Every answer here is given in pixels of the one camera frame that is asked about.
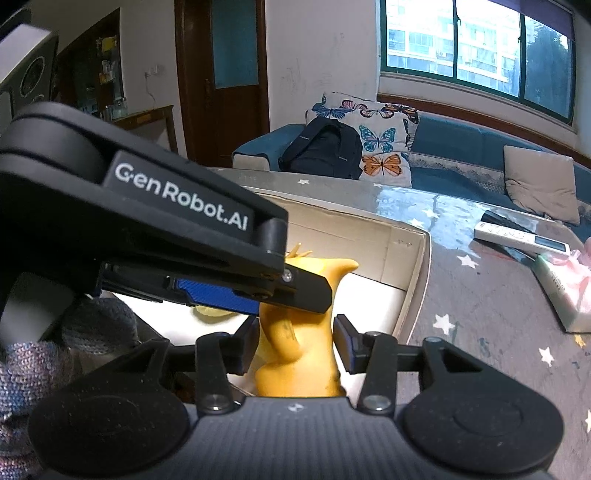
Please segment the grey knit gloved hand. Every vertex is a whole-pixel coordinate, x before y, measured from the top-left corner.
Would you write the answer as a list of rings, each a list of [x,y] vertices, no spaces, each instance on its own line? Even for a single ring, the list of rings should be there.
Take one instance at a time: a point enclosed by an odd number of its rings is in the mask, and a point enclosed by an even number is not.
[[[32,479],[41,467],[27,434],[34,408],[75,378],[72,351],[120,354],[138,344],[136,316],[117,298],[85,299],[58,322],[58,343],[13,343],[1,353],[1,477]]]

